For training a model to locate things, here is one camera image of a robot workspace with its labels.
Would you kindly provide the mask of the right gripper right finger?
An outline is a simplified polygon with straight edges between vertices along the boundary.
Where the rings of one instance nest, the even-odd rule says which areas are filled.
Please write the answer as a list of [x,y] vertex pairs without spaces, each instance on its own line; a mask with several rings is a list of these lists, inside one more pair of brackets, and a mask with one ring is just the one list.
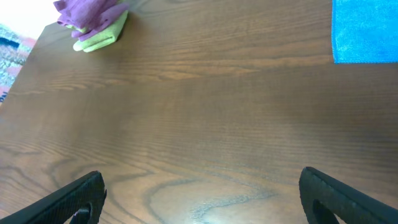
[[309,224],[395,224],[397,209],[386,205],[313,167],[299,179],[300,199]]

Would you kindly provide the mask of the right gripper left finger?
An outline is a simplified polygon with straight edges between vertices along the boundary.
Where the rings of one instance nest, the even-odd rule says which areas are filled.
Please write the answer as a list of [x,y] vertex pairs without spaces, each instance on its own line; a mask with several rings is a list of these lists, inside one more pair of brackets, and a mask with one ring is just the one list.
[[1,224],[92,223],[100,220],[107,196],[100,172],[92,171],[22,210]]

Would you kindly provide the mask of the purple microfiber cloth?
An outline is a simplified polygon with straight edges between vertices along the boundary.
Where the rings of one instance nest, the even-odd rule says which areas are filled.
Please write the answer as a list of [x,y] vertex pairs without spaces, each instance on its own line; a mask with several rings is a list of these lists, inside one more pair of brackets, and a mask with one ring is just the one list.
[[58,24],[82,29],[117,3],[118,0],[59,0],[53,2],[53,5],[60,13]]

